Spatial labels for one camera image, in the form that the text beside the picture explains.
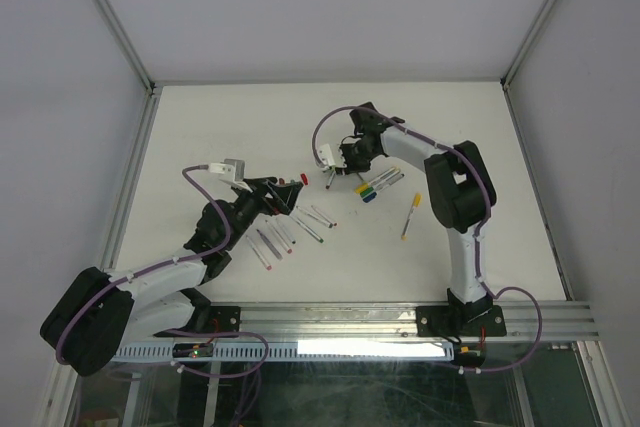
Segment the black cap whiteboard marker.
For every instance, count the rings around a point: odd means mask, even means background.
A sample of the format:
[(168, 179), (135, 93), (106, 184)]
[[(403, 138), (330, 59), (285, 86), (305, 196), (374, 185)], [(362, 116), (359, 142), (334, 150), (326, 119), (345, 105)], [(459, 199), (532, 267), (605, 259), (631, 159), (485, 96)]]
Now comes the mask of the black cap whiteboard marker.
[(284, 225), (284, 223), (279, 219), (276, 218), (276, 223), (278, 224), (278, 226), (281, 228), (282, 232), (284, 233), (284, 235), (286, 236), (286, 238), (292, 243), (292, 244), (296, 244), (296, 240), (294, 238), (294, 236), (291, 234), (291, 232), (289, 231), (289, 229)]

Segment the translucent grey highlighter pen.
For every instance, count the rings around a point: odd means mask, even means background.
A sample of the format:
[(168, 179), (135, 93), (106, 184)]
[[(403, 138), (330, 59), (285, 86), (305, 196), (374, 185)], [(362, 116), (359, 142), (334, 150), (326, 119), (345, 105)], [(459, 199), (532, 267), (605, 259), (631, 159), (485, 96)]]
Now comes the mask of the translucent grey highlighter pen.
[(273, 254), (273, 256), (279, 261), (283, 260), (282, 254), (271, 242), (269, 237), (266, 234), (264, 234), (260, 229), (256, 229), (256, 232), (258, 233), (259, 237), (261, 238), (263, 243), (266, 245), (266, 247), (269, 249), (269, 251)]

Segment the magenta cap acrylic marker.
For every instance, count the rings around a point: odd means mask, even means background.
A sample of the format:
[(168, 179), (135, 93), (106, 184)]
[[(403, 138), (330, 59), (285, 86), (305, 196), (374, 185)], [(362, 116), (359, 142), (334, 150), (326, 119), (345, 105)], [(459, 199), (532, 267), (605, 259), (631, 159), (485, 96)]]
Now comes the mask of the magenta cap acrylic marker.
[(260, 251), (260, 249), (258, 248), (257, 244), (254, 242), (254, 240), (249, 236), (246, 236), (246, 240), (247, 240), (249, 246), (251, 247), (252, 251), (256, 255), (256, 257), (259, 259), (259, 261), (263, 265), (263, 267), (267, 271), (270, 271), (272, 269), (271, 263), (269, 262), (267, 257)]

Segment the green cap rainbow marker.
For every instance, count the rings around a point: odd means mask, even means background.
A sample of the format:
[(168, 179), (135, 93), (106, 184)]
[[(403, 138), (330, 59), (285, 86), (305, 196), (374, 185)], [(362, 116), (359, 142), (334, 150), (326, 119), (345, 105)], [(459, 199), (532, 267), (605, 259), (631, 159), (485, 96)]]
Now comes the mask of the green cap rainbow marker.
[(289, 215), (289, 218), (295, 222), (301, 229), (303, 229), (308, 235), (310, 235), (316, 242), (324, 243), (323, 237), (321, 237), (315, 230), (313, 230), (307, 223), (299, 219), (295, 215)]

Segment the pink cap acrylic marker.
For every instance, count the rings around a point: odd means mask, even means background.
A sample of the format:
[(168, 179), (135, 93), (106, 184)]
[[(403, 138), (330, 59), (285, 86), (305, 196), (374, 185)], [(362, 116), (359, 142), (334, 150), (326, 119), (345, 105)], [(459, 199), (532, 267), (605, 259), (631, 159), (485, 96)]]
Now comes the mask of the pink cap acrylic marker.
[(292, 247), (289, 244), (289, 242), (287, 241), (287, 239), (284, 237), (284, 235), (270, 221), (266, 220), (265, 223), (266, 223), (267, 227), (269, 228), (269, 230), (272, 232), (272, 234), (276, 237), (277, 241), (279, 242), (279, 244), (281, 245), (283, 250), (287, 254), (291, 254), (292, 253)]

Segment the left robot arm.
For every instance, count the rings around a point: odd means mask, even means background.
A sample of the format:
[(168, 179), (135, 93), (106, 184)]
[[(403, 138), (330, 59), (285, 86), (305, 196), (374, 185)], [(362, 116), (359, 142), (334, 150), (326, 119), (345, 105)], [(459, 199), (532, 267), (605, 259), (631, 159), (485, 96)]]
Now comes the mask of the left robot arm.
[(248, 179), (232, 189), (234, 201), (205, 204), (172, 258), (128, 272), (82, 270), (43, 321), (40, 337), (60, 363), (87, 377), (133, 342), (174, 329), (192, 336), (212, 331), (211, 304), (197, 287), (224, 271), (259, 216), (290, 214), (303, 187), (276, 177)]

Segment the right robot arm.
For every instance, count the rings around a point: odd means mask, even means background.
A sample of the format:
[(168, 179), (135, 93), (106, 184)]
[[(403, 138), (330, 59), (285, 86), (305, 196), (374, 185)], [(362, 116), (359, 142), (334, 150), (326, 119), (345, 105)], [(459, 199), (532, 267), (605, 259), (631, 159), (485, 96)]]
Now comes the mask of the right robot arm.
[(469, 334), (493, 306), (485, 281), (484, 226), (497, 194), (478, 147), (449, 146), (380, 114), (366, 103), (350, 110), (355, 141), (340, 148), (347, 173), (360, 173), (380, 156), (404, 161), (425, 174), (432, 212), (446, 229), (451, 260), (447, 321)]

